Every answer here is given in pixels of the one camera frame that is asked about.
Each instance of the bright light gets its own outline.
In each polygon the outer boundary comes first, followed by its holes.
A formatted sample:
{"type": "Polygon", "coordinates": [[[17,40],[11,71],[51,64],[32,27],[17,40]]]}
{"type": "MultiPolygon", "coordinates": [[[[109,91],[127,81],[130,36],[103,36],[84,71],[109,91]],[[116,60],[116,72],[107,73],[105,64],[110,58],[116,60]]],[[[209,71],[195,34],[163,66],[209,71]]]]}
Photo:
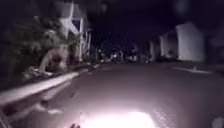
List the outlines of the bright light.
{"type": "Polygon", "coordinates": [[[150,116],[141,112],[107,115],[86,120],[82,128],[155,128],[150,116]]]}

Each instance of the white building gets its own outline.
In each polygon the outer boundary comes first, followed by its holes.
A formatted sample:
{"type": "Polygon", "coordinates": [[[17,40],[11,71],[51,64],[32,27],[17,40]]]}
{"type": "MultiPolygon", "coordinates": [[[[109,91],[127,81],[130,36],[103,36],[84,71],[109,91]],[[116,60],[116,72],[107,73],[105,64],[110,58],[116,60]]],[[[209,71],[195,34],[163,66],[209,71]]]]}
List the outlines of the white building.
{"type": "Polygon", "coordinates": [[[78,4],[73,2],[58,2],[57,7],[62,24],[61,33],[68,38],[69,33],[80,36],[80,44],[77,45],[74,53],[75,57],[83,60],[83,56],[88,54],[91,41],[91,33],[86,13],[80,9],[78,4]]]}

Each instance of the night sky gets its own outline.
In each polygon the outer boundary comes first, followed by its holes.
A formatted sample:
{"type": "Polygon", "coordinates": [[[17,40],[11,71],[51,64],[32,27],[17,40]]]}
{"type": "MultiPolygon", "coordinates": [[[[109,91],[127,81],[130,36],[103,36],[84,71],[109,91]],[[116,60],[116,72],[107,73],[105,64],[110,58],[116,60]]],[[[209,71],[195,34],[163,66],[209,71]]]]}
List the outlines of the night sky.
{"type": "Polygon", "coordinates": [[[117,0],[89,19],[97,46],[127,50],[133,43],[145,48],[150,39],[185,21],[211,36],[223,23],[222,12],[221,0],[117,0]]]}
{"type": "Polygon", "coordinates": [[[171,2],[119,0],[100,16],[90,16],[95,43],[107,50],[127,50],[132,44],[145,48],[155,38],[180,23],[171,2]]]}

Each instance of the sidewalk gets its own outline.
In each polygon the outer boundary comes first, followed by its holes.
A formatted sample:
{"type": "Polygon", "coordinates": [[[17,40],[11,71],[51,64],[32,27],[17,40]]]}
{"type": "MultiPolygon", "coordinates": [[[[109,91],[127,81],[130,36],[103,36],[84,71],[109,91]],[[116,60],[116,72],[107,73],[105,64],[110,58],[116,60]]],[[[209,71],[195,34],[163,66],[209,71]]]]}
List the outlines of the sidewalk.
{"type": "Polygon", "coordinates": [[[200,62],[174,62],[174,63],[165,63],[165,66],[171,68],[196,69],[224,75],[224,65],[212,65],[200,62]]]}
{"type": "Polygon", "coordinates": [[[3,92],[5,90],[10,90],[10,89],[13,89],[13,88],[22,87],[24,85],[31,84],[31,83],[36,83],[36,82],[39,82],[39,81],[42,81],[42,80],[47,80],[47,79],[50,79],[50,78],[54,78],[54,77],[57,77],[57,76],[60,76],[60,75],[66,74],[66,73],[70,73],[70,72],[74,72],[74,71],[79,72],[80,70],[88,68],[90,66],[91,65],[89,65],[87,63],[79,64],[79,65],[76,65],[76,66],[73,66],[73,67],[69,68],[68,69],[69,71],[67,71],[67,72],[55,73],[52,76],[39,76],[39,77],[35,77],[35,78],[32,78],[32,79],[27,80],[27,81],[22,80],[22,76],[13,77],[11,79],[0,78],[0,82],[1,82],[0,92],[3,92]]]}

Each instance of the asphalt road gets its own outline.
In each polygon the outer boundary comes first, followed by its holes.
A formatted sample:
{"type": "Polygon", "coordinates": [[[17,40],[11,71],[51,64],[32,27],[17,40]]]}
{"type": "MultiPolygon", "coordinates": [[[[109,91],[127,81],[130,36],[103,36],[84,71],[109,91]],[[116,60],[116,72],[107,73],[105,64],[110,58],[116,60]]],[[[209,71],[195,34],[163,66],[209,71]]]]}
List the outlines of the asphalt road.
{"type": "Polygon", "coordinates": [[[224,116],[224,79],[161,65],[105,64],[75,78],[49,101],[49,114],[32,111],[15,128],[64,128],[96,115],[141,111],[163,128],[211,128],[224,116]]]}

